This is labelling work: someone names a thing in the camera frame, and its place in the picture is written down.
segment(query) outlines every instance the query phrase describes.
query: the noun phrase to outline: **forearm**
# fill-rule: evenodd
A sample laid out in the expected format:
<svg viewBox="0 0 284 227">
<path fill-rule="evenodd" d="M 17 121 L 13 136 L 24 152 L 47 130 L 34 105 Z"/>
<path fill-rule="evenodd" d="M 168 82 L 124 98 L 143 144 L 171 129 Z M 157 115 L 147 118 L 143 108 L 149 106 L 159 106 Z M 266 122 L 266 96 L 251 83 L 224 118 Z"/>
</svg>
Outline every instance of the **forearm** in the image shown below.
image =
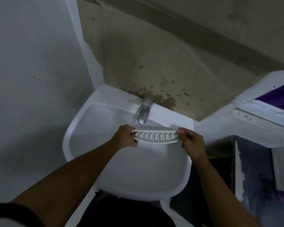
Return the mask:
<svg viewBox="0 0 284 227">
<path fill-rule="evenodd" d="M 215 227 L 259 227 L 224 183 L 208 159 L 196 165 L 208 208 Z"/>
<path fill-rule="evenodd" d="M 30 208 L 46 226 L 64 226 L 118 150 L 107 142 L 63 165 L 11 202 Z"/>
</svg>

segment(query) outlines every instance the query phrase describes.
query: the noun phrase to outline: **left hand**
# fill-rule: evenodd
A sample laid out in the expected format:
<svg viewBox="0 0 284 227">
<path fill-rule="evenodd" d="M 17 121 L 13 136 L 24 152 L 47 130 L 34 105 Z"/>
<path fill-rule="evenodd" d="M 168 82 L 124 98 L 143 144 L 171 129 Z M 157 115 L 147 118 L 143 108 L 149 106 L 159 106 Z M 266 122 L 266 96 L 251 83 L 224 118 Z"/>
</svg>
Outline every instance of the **left hand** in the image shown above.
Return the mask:
<svg viewBox="0 0 284 227">
<path fill-rule="evenodd" d="M 134 137 L 136 133 L 131 133 L 135 128 L 127 124 L 119 126 L 119 129 L 111 138 L 113 145 L 116 145 L 119 149 L 122 149 L 127 146 L 136 147 L 137 144 L 134 142 Z"/>
</svg>

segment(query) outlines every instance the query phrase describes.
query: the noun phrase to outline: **faucet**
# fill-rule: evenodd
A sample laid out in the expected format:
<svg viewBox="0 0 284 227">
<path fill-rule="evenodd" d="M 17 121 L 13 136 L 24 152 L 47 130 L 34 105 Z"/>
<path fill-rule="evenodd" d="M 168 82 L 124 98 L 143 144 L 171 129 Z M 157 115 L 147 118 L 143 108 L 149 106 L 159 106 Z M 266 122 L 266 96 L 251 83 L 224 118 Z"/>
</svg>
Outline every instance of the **faucet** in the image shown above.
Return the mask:
<svg viewBox="0 0 284 227">
<path fill-rule="evenodd" d="M 154 104 L 155 97 L 151 93 L 147 93 L 144 95 L 144 99 L 141 103 L 140 113 L 138 115 L 138 123 L 144 125 L 148 119 L 149 112 L 151 111 L 151 107 Z"/>
</svg>

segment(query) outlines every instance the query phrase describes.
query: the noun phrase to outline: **hand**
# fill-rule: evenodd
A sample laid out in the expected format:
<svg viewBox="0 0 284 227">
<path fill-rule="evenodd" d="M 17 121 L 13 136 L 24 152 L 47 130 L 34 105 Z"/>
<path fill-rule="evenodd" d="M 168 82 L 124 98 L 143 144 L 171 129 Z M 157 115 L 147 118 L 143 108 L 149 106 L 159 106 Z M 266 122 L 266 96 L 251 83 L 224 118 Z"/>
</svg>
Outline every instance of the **hand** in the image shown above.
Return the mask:
<svg viewBox="0 0 284 227">
<path fill-rule="evenodd" d="M 111 138 L 110 142 L 112 142 L 113 145 L 116 145 L 118 149 L 122 149 L 127 146 L 136 147 L 137 144 L 134 142 L 133 139 L 136 133 L 131 133 L 134 129 L 134 127 L 131 127 L 127 124 L 119 126 L 119 129 Z"/>
<path fill-rule="evenodd" d="M 204 160 L 207 160 L 205 143 L 202 135 L 183 127 L 179 127 L 177 135 L 182 141 L 182 148 L 184 148 L 195 166 L 204 162 Z"/>
</svg>

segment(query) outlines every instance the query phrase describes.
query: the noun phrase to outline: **floor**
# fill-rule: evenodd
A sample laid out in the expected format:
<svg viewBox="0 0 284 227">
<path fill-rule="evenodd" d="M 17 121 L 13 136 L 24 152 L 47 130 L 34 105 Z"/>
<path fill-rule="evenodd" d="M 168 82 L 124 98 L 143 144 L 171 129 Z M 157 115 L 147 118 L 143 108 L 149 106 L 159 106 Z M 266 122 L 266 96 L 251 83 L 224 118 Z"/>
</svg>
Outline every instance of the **floor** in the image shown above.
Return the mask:
<svg viewBox="0 0 284 227">
<path fill-rule="evenodd" d="M 65 227 L 75 227 L 78 224 L 87 206 L 89 205 L 89 203 L 95 196 L 96 191 L 97 191 L 96 189 L 91 188 L 91 190 L 88 192 L 84 200 L 81 202 L 81 204 L 78 206 L 78 208 L 73 213 L 71 218 L 68 220 Z M 183 217 L 181 217 L 179 214 L 175 213 L 169 208 L 170 198 L 161 200 L 160 203 L 161 203 L 162 209 L 173 219 L 177 227 L 193 227 L 193 225 L 191 225 Z"/>
</svg>

